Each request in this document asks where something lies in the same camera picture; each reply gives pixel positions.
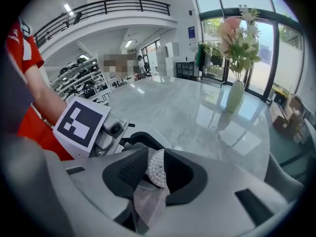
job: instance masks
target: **red shirt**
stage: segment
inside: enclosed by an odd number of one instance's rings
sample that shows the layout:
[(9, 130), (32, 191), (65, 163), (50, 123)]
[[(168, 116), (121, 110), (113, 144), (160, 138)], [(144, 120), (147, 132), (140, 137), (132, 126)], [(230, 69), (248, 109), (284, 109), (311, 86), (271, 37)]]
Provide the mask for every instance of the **red shirt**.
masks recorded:
[[(23, 74), (33, 65), (40, 68), (44, 64), (32, 36), (32, 28), (20, 19), (12, 26), (6, 46)], [(18, 135), (35, 140), (43, 149), (54, 151), (61, 160), (73, 159), (59, 144), (53, 130), (39, 118), (31, 106), (20, 124)]]

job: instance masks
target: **person's arm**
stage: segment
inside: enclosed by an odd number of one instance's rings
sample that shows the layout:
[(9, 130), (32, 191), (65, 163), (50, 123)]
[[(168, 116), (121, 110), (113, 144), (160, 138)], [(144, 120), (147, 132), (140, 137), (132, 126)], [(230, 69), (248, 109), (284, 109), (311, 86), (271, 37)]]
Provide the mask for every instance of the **person's arm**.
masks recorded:
[(35, 97), (35, 108), (51, 124), (55, 125), (67, 107), (66, 103), (46, 85), (37, 65), (32, 65), (24, 75), (28, 81), (28, 87)]

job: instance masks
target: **white beaded object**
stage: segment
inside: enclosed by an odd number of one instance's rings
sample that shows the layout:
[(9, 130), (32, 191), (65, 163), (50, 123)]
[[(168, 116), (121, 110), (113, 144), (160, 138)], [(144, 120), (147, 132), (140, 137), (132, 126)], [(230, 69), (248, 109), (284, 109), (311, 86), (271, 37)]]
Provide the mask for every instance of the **white beaded object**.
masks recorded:
[(159, 150), (152, 156), (148, 164), (148, 177), (157, 186), (166, 188), (166, 173), (163, 167), (164, 150)]

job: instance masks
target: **table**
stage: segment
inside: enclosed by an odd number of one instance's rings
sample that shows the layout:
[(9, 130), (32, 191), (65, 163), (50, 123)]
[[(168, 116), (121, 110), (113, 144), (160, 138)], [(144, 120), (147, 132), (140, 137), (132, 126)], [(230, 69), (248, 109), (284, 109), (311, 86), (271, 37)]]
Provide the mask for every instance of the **table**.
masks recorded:
[(113, 90), (109, 106), (118, 118), (151, 124), (172, 146), (231, 162), (264, 180), (270, 152), (269, 108), (244, 93), (239, 108), (227, 113), (231, 88), (217, 86), (153, 76)]

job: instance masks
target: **black railing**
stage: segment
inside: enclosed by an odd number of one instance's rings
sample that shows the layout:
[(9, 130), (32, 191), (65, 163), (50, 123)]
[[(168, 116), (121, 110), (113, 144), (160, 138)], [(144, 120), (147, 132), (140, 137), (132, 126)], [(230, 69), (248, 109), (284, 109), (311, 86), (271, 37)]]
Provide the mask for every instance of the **black railing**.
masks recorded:
[(53, 19), (34, 34), (36, 45), (41, 47), (57, 33), (79, 23), (80, 21), (115, 11), (152, 11), (170, 16), (169, 4), (152, 0), (103, 0), (92, 2), (73, 9), (73, 16), (69, 12)]

